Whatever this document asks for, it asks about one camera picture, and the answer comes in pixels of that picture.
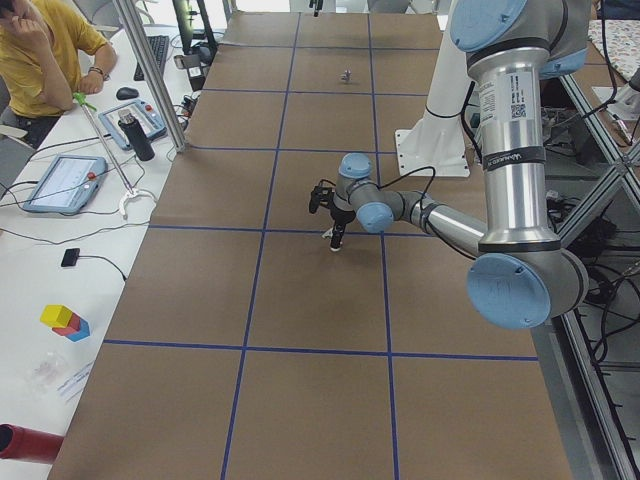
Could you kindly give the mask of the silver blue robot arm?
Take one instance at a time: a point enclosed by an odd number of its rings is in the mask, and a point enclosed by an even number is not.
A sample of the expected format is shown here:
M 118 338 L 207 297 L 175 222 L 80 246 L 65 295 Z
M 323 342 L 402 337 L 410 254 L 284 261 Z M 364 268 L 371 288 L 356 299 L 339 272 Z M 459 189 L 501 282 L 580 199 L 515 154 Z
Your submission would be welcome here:
M 404 221 L 474 257 L 466 288 L 490 323 L 532 328 L 581 303 L 588 276 L 547 221 L 541 80 L 572 73 L 587 53 L 586 1 L 460 1 L 449 37 L 479 90 L 487 218 L 479 221 L 412 191 L 387 191 L 363 154 L 343 157 L 334 187 L 309 208 L 330 210 L 331 248 L 358 221 L 381 233 Z

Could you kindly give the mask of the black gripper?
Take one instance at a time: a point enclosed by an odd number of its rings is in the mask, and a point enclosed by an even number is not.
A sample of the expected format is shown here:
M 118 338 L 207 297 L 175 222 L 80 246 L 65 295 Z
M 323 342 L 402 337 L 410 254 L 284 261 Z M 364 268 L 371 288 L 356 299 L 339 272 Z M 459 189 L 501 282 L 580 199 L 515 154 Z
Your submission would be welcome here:
M 342 241 L 346 226 L 355 220 L 356 213 L 353 210 L 343 210 L 333 205 L 330 207 L 330 216 L 334 221 L 332 228 L 333 238 L 330 240 L 330 250 L 338 251 L 343 245 Z

